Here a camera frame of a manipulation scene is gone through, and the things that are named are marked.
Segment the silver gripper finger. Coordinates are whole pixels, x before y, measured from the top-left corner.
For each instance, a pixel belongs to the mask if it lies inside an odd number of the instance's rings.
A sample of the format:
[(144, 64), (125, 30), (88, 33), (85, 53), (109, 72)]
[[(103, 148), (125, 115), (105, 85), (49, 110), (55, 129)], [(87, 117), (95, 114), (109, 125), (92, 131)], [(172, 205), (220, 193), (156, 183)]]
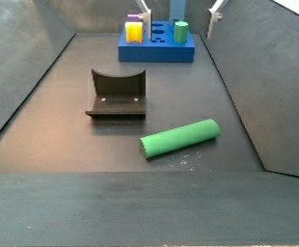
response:
[(223, 18), (223, 13), (220, 12), (228, 3), (228, 0), (216, 0), (212, 7), (208, 9), (208, 22), (206, 29), (206, 37), (211, 37), (214, 24)]
[(152, 11), (148, 8), (144, 0), (135, 0), (137, 7), (140, 8), (140, 19), (147, 27), (147, 40), (152, 40)]

